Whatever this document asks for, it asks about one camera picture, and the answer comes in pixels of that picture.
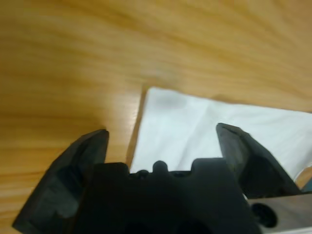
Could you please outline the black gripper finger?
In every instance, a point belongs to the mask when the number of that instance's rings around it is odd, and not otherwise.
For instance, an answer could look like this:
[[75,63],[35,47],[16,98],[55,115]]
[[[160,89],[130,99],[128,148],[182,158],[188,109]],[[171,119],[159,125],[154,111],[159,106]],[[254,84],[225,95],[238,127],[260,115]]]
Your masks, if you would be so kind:
[[13,222],[22,234],[61,234],[76,215],[85,173],[106,157],[105,129],[81,136],[49,166]]
[[299,195],[300,189],[275,157],[236,126],[216,126],[223,158],[247,198]]

